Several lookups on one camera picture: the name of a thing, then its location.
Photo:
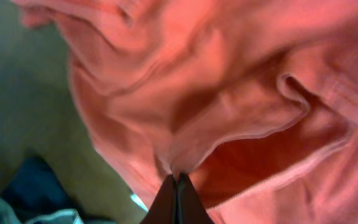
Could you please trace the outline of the red orange t-shirt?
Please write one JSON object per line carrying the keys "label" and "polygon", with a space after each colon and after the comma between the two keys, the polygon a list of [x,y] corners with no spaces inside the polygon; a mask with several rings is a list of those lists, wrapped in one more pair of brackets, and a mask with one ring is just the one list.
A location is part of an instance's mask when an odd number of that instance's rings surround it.
{"label": "red orange t-shirt", "polygon": [[358,223],[358,1],[17,1],[53,22],[91,142],[150,206],[186,172],[216,223]]}

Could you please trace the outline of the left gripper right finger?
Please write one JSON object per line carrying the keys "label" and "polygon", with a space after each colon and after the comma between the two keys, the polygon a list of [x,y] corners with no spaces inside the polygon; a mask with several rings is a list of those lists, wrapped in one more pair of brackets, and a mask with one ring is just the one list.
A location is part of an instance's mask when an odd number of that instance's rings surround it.
{"label": "left gripper right finger", "polygon": [[177,223],[213,224],[187,174],[177,181]]}

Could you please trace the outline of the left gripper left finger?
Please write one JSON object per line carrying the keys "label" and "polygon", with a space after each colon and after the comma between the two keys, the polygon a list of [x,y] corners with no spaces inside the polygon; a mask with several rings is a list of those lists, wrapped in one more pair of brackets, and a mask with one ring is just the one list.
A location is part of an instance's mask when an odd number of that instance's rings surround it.
{"label": "left gripper left finger", "polygon": [[140,224],[172,224],[176,220],[177,187],[172,175],[166,176],[149,211]]}

